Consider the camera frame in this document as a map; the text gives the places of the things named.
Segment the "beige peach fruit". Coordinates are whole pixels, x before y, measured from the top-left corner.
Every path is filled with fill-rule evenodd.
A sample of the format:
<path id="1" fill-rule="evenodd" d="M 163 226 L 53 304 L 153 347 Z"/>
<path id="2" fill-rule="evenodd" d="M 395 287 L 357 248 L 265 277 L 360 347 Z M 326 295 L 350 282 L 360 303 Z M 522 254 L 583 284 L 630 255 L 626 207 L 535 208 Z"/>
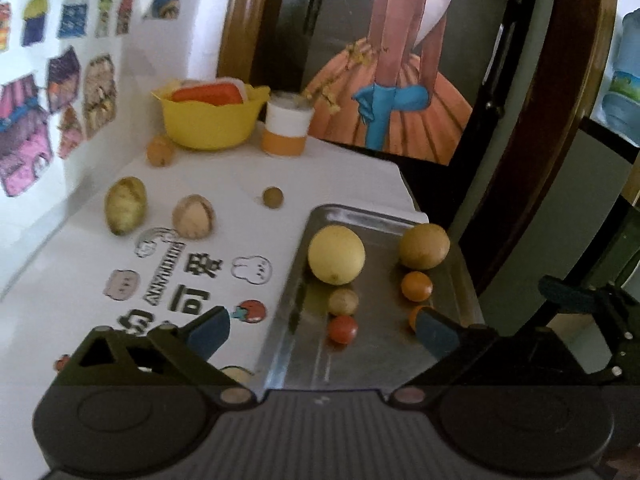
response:
<path id="1" fill-rule="evenodd" d="M 205 197 L 192 194 L 179 200 L 172 211 L 171 221 L 180 237 L 201 240 L 213 233 L 215 211 Z"/>

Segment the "small orange fruit by bowl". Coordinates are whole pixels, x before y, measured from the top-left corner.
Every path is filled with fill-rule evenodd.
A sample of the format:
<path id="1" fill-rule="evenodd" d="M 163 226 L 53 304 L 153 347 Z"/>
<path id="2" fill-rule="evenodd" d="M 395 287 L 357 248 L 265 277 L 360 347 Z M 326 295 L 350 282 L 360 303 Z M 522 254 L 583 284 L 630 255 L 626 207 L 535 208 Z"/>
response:
<path id="1" fill-rule="evenodd" d="M 146 159 L 153 167 L 170 166 L 175 156 L 175 144 L 167 136 L 153 136 L 146 146 Z"/>

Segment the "small red tomato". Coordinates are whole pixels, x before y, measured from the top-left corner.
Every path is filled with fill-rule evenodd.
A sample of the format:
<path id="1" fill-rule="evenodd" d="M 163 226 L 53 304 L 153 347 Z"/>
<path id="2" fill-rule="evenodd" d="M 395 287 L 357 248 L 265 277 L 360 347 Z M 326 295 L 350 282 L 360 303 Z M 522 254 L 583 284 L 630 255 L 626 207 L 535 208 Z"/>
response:
<path id="1" fill-rule="evenodd" d="M 336 344 L 351 344 L 358 334 L 358 323 L 350 315 L 332 318 L 328 325 L 328 337 Z"/>

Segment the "small orange tangerine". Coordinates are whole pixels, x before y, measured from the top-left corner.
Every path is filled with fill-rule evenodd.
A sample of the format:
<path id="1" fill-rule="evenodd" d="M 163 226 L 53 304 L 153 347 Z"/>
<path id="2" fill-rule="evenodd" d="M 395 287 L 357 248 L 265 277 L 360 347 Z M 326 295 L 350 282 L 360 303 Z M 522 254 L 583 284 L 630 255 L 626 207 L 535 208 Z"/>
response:
<path id="1" fill-rule="evenodd" d="M 430 277 L 420 271 L 406 274 L 400 282 L 401 293 L 412 302 L 426 301 L 431 297 L 433 287 Z"/>

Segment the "yellow flower sprig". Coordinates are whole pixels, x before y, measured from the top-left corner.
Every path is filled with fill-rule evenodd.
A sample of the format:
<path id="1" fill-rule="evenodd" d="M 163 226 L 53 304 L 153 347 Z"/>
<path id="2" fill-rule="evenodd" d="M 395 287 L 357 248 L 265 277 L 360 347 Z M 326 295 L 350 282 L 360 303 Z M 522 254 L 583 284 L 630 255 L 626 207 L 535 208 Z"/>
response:
<path id="1" fill-rule="evenodd" d="M 343 50 L 331 58 L 302 91 L 302 96 L 312 105 L 323 102 L 331 115 L 341 109 L 340 93 L 346 80 L 361 67 L 369 67 L 378 59 L 380 48 L 373 47 L 361 38 L 346 44 Z"/>

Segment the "colourful house drawings sheet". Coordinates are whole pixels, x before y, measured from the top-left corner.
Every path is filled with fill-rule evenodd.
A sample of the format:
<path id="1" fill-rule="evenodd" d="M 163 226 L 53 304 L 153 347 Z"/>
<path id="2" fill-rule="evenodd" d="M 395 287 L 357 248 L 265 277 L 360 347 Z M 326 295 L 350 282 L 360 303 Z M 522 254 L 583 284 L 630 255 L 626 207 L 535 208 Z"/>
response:
<path id="1" fill-rule="evenodd" d="M 96 0 L 94 39 L 130 32 L 134 0 Z M 54 39 L 72 40 L 87 36 L 90 0 L 63 0 Z M 49 0 L 28 0 L 22 13 L 21 47 L 42 44 L 46 39 Z M 48 58 L 44 84 L 38 86 L 34 70 L 1 84 L 1 189 L 15 198 L 31 188 L 58 156 L 68 156 L 117 112 L 116 68 L 108 53 L 98 55 L 82 68 L 74 46 Z M 74 109 L 82 88 L 81 115 Z M 60 142 L 53 149 L 50 117 L 60 115 Z"/>

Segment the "large yellow lemon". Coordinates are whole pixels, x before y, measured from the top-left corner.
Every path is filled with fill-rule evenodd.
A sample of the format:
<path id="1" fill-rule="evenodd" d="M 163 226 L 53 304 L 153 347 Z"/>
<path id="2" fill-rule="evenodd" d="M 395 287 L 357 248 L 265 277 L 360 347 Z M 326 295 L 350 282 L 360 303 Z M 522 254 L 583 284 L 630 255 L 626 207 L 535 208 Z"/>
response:
<path id="1" fill-rule="evenodd" d="M 314 234 L 307 259 L 318 280 L 341 286 L 349 284 L 361 273 L 366 262 L 366 248 L 354 231 L 332 224 Z"/>

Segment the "orange sponge in bowl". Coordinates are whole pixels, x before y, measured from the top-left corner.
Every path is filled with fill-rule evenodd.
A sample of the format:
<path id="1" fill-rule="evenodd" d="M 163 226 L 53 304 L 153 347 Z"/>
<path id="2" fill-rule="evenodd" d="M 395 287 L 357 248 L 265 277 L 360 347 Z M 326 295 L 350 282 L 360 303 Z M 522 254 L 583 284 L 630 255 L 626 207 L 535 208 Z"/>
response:
<path id="1" fill-rule="evenodd" d="M 171 93 L 170 99 L 178 103 L 194 101 L 213 106 L 244 103 L 241 90 L 230 82 L 215 82 L 214 84 L 180 88 Z"/>

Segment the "white orange cup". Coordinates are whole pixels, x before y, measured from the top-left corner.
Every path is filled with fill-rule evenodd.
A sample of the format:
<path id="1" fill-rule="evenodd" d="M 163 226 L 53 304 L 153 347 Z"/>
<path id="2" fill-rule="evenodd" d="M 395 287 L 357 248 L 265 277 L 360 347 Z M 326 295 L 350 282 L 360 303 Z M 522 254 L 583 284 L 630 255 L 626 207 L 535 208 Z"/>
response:
<path id="1" fill-rule="evenodd" d="M 313 117 L 314 107 L 301 94 L 274 92 L 267 103 L 262 150 L 271 156 L 300 156 Z"/>

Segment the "small tan kiwi fruit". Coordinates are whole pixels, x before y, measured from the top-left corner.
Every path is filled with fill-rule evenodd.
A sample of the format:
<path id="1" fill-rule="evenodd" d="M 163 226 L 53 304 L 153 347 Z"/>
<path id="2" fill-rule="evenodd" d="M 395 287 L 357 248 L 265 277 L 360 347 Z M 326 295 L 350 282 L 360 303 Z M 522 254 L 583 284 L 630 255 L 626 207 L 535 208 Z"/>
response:
<path id="1" fill-rule="evenodd" d="M 359 296 L 350 288 L 338 288 L 331 292 L 328 300 L 329 314 L 353 315 L 359 307 Z"/>

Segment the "yellow plastic bowl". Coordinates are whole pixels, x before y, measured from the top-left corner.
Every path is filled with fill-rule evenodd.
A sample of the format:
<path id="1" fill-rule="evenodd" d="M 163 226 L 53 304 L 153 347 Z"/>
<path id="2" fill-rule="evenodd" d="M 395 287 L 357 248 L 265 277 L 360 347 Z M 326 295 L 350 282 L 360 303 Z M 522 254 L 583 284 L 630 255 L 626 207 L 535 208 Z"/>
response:
<path id="1" fill-rule="evenodd" d="M 200 90 L 207 84 L 181 87 L 180 81 L 152 91 L 160 101 L 168 138 L 183 148 L 197 151 L 220 151 L 235 148 L 247 141 L 254 132 L 262 108 L 270 98 L 270 89 L 246 84 L 239 91 L 242 103 L 209 104 L 202 100 L 175 101 L 172 95 L 181 90 Z"/>

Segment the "woman in dress painting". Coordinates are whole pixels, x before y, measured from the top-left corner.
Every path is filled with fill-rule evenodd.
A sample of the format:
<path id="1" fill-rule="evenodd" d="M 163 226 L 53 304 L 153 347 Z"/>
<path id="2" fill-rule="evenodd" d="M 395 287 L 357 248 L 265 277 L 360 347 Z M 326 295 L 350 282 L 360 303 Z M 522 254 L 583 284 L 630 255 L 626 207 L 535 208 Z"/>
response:
<path id="1" fill-rule="evenodd" d="M 446 165 L 472 107 L 440 72 L 451 0 L 373 0 L 366 38 L 380 48 L 340 93 L 331 115 L 314 105 L 317 139 Z"/>

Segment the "brown round pear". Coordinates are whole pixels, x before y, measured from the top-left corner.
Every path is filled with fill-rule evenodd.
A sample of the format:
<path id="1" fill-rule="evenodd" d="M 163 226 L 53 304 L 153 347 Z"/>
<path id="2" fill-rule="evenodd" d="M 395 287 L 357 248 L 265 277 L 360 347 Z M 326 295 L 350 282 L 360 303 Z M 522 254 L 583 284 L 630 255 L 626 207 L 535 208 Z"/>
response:
<path id="1" fill-rule="evenodd" d="M 441 226 L 417 224 L 400 239 L 399 261 L 412 270 L 430 270 L 446 259 L 449 249 L 449 236 Z"/>

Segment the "green oval mango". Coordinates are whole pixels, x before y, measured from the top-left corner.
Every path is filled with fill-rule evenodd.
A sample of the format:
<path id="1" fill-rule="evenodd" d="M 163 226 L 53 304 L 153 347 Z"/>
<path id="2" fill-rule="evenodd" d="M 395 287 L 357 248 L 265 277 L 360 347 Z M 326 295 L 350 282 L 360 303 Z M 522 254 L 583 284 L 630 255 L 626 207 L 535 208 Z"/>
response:
<path id="1" fill-rule="evenodd" d="M 136 177 L 124 177 L 115 182 L 104 198 L 105 220 L 110 231 L 124 236 L 142 225 L 148 199 L 143 182 Z"/>

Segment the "small brown round fruit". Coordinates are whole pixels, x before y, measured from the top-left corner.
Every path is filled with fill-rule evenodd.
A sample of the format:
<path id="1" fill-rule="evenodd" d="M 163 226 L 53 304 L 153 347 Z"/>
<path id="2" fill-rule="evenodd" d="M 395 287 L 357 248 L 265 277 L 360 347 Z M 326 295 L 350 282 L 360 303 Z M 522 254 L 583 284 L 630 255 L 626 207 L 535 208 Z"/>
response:
<path id="1" fill-rule="evenodd" d="M 283 205 L 284 195 L 280 188 L 270 186 L 262 192 L 262 203 L 270 209 L 278 209 Z"/>

